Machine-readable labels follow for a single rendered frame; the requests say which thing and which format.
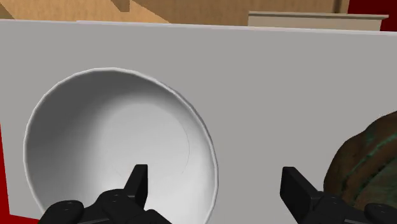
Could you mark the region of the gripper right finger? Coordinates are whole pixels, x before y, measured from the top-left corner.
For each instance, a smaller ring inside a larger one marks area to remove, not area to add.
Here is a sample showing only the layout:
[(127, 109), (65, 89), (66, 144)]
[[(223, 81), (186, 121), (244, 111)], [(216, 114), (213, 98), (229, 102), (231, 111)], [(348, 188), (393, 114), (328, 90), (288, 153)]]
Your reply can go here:
[(298, 224), (397, 224), (397, 209), (369, 203), (364, 210), (317, 190), (295, 168), (283, 167), (280, 197)]

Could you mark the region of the brown green lumpy object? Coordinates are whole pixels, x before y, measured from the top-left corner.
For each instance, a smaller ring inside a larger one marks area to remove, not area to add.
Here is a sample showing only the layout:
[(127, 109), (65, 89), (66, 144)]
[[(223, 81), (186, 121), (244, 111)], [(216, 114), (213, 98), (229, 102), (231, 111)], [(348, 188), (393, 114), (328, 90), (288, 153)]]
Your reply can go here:
[(397, 208), (397, 111), (378, 118), (338, 149), (323, 188), (356, 209), (368, 203)]

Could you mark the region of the beige cabinet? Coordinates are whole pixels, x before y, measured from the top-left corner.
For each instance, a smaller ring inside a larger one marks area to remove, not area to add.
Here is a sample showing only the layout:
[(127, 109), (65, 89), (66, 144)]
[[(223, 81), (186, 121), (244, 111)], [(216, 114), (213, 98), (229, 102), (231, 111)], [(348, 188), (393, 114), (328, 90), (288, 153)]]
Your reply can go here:
[(388, 15), (250, 11), (248, 26), (380, 31)]

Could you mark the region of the white bowl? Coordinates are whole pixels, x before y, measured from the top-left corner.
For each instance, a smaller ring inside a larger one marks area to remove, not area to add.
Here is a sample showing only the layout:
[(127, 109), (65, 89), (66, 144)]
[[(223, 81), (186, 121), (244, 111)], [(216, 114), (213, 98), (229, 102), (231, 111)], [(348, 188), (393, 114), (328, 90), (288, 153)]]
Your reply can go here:
[(89, 206), (148, 166), (146, 207), (172, 224), (207, 224), (218, 191), (204, 121), (174, 89), (141, 73), (96, 68), (52, 87), (24, 138), (25, 173), (41, 210), (61, 200)]

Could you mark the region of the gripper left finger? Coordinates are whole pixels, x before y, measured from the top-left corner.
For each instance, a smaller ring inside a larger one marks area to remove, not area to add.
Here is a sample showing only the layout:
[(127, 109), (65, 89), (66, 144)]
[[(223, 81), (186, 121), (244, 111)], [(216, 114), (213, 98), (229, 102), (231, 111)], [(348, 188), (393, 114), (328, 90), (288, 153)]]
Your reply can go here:
[(124, 188), (102, 192), (88, 207), (78, 200), (56, 202), (38, 224), (171, 224), (154, 209), (144, 209), (147, 196), (148, 166), (138, 164)]

